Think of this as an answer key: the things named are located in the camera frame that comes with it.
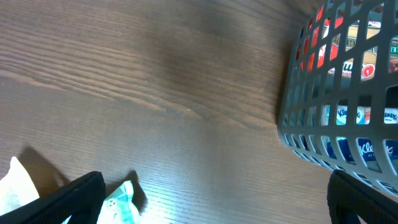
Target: wooden table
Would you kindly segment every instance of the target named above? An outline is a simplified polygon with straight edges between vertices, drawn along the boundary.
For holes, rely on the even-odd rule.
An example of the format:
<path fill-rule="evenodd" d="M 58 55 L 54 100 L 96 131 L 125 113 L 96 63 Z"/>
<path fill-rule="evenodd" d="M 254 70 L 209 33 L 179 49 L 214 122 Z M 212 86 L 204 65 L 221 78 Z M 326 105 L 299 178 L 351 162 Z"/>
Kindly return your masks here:
<path fill-rule="evenodd" d="M 320 4 L 0 0 L 0 176 L 17 156 L 46 195 L 134 170 L 143 223 L 329 223 L 330 172 L 275 124 Z"/>

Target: plastic basket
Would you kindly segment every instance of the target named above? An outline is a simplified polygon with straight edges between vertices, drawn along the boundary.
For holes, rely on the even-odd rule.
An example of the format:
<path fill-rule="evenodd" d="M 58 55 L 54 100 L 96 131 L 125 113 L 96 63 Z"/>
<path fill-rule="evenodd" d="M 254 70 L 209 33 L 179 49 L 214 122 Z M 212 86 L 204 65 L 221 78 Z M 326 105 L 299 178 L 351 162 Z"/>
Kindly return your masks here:
<path fill-rule="evenodd" d="M 398 197 L 398 2 L 327 1 L 297 33 L 278 120 L 301 159 Z"/>

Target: wood grain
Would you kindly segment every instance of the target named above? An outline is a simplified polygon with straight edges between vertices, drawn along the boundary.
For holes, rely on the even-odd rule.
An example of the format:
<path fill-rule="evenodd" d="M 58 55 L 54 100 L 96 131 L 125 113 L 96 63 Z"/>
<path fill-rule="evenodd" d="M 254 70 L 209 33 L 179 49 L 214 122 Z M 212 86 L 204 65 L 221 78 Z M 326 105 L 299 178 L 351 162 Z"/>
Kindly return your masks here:
<path fill-rule="evenodd" d="M 0 0 L 0 176 L 11 156 L 69 180 L 135 170 L 143 223 L 329 223 L 330 173 L 275 124 L 320 3 Z"/>

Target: red logo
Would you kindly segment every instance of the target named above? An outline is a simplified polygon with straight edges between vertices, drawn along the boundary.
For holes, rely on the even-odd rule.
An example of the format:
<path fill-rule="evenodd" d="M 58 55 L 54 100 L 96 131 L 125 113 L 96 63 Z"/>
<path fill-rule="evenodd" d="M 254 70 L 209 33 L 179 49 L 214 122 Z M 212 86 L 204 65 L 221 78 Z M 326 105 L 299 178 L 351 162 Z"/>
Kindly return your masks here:
<path fill-rule="evenodd" d="M 362 68 L 362 77 L 368 78 L 374 74 L 374 65 L 367 64 Z"/>

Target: wood surface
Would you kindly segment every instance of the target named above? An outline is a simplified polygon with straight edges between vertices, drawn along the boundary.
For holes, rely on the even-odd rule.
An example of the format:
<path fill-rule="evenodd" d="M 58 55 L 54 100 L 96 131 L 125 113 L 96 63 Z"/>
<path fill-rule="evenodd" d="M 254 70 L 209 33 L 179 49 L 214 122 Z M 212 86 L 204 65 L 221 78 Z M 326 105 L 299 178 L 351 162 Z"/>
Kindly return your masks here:
<path fill-rule="evenodd" d="M 17 156 L 45 195 L 134 170 L 143 223 L 329 223 L 330 172 L 276 130 L 320 4 L 0 0 L 0 176 Z"/>

